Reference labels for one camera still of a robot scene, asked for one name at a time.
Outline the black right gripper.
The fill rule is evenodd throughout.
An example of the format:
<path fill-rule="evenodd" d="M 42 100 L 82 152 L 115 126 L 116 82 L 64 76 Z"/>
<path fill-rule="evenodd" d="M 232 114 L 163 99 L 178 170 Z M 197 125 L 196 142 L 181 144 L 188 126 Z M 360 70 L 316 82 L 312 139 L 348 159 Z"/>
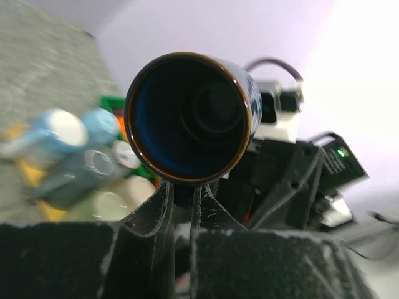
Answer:
<path fill-rule="evenodd" d="M 339 189 L 368 174 L 333 132 L 295 143 L 252 140 L 216 200 L 248 229 L 325 229 L 323 215 Z"/>

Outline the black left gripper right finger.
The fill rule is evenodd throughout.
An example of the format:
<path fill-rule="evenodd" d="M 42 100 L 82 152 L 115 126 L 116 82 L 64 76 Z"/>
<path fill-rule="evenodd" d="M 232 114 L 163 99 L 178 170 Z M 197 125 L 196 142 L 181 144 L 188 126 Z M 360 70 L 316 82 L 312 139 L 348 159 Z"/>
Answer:
<path fill-rule="evenodd" d="M 192 298 L 374 298 L 345 249 L 320 233 L 247 230 L 196 188 L 190 233 Z"/>

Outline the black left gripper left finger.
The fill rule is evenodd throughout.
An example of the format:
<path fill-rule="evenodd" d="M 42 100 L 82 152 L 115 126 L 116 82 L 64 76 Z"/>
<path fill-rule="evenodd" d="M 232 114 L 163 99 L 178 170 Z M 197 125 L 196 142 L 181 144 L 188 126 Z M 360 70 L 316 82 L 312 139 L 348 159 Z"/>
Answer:
<path fill-rule="evenodd" d="M 124 220 L 1 224 L 2 298 L 173 298 L 173 186 Z"/>

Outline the light green mug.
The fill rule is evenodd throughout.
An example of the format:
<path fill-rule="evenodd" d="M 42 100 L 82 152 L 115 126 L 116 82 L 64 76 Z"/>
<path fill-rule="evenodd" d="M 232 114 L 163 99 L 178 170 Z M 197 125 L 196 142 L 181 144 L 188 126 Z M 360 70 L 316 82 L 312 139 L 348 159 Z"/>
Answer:
<path fill-rule="evenodd" d="M 66 221 L 119 221 L 132 209 L 117 194 L 98 191 L 74 204 L 65 214 Z"/>

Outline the dark blue mug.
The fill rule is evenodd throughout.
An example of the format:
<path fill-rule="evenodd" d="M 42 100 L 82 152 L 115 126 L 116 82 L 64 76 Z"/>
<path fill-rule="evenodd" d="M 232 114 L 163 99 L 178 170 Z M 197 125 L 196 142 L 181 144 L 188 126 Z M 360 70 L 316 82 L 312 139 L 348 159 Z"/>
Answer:
<path fill-rule="evenodd" d="M 133 151 L 151 172 L 182 186 L 211 183 L 230 172 L 261 118 L 261 93 L 248 71 L 194 52 L 147 63 L 125 99 Z"/>

